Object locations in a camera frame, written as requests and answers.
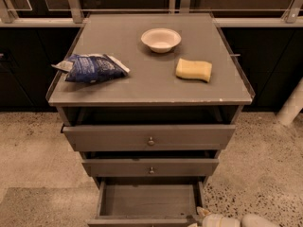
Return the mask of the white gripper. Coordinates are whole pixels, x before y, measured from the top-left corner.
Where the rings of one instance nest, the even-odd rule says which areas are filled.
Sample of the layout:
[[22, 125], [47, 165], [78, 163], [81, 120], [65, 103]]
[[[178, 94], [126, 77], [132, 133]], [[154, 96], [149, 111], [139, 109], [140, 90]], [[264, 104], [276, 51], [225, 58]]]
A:
[[200, 217], [205, 217], [202, 222], [203, 227], [241, 227], [241, 222], [236, 218], [227, 218], [220, 214], [211, 214], [210, 211], [201, 206], [198, 206], [196, 210]]

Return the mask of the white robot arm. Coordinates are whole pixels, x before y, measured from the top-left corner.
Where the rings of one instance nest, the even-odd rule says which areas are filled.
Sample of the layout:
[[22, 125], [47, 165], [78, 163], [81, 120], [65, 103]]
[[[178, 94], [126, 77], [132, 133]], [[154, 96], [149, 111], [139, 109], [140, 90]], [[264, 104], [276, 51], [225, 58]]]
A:
[[267, 218], [255, 214], [244, 215], [241, 220], [228, 218], [222, 214], [213, 214], [207, 209], [198, 206], [197, 214], [202, 219], [199, 227], [279, 227]]

